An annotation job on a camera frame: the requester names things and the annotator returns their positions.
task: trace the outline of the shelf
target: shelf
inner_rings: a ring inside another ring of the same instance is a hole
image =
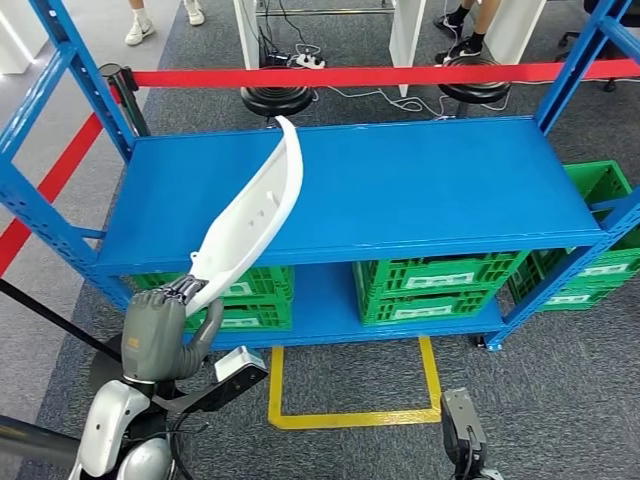
[[[363,342],[417,337],[497,332],[504,324],[495,300],[475,317],[432,319],[405,325],[364,327],[349,263],[296,267],[293,328],[282,332],[220,333],[215,350],[238,345],[252,348]],[[186,342],[191,335],[185,335]]]
[[[100,252],[109,275],[184,271],[278,130],[139,139]],[[530,118],[298,129],[294,211],[257,265],[591,245],[605,233]]]

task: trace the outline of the white curved plastic part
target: white curved plastic part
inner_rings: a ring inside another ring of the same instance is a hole
[[[198,312],[248,270],[291,212],[302,186],[303,166],[293,124],[275,117],[284,137],[254,178],[216,218],[189,273],[208,283],[186,306]]]

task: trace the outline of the crate label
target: crate label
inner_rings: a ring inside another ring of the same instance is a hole
[[[251,318],[225,318],[222,321],[222,328],[247,328],[260,327],[260,321],[256,317]]]
[[[560,305],[567,303],[584,303],[589,301],[591,295],[567,295],[551,297],[551,300],[545,303],[545,305]]]
[[[242,295],[253,295],[251,287],[248,282],[233,283],[223,294],[223,297],[239,297]]]
[[[589,277],[592,275],[611,275],[614,273],[624,273],[628,267],[628,263],[620,263],[620,265],[607,265],[605,267],[591,267],[585,268],[578,275],[579,277]]]
[[[430,317],[432,315],[448,315],[454,310],[453,305],[445,305],[443,307],[416,308],[414,310],[396,310],[393,314],[394,320],[405,320],[408,318]]]
[[[438,277],[411,277],[405,288],[438,287],[444,285],[465,285],[473,283],[473,272],[457,273],[455,275],[440,275]]]

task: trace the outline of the shelf upright post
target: shelf upright post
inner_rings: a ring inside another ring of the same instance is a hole
[[[565,66],[536,113],[535,119],[543,133],[549,133],[586,69],[608,39],[620,44],[632,58],[640,59],[640,42],[620,24],[620,19],[630,4],[631,0],[604,0],[591,14]],[[503,340],[525,323],[551,296],[640,223],[640,187],[611,206],[614,209],[600,222],[600,226],[607,232],[606,236],[591,247],[576,248],[559,262],[505,317],[506,328],[485,335],[487,348],[499,350]]]
[[[558,120],[558,117],[580,85],[586,70],[605,46],[607,36],[599,28],[607,17],[620,19],[626,11],[632,0],[603,0],[599,2],[582,30],[574,48],[567,57],[565,65],[558,74],[534,116],[545,135]]]
[[[97,255],[84,240],[82,231],[69,225],[11,163],[66,68],[73,73],[125,162],[131,158],[135,141],[61,0],[29,1],[56,51],[0,132],[0,202],[110,302],[124,310],[131,295],[128,287],[118,277],[96,271],[94,265]]]
[[[600,226],[608,235],[590,247],[576,248],[559,262],[544,280],[505,317],[504,329],[485,335],[485,344],[487,349],[500,350],[503,340],[525,323],[539,307],[640,223],[640,186],[635,187],[626,197],[617,200],[615,205],[611,213],[600,222]]]
[[[125,163],[133,152],[134,136],[111,96],[98,67],[78,33],[62,0],[29,0],[56,48],[72,44],[76,55],[69,66],[91,108]]]

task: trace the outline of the robotic hand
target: robotic hand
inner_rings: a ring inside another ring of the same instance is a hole
[[[223,304],[211,304],[193,339],[182,345],[186,304],[207,282],[183,275],[174,282],[134,296],[125,317],[122,355],[131,382],[166,382],[195,374],[222,323]]]

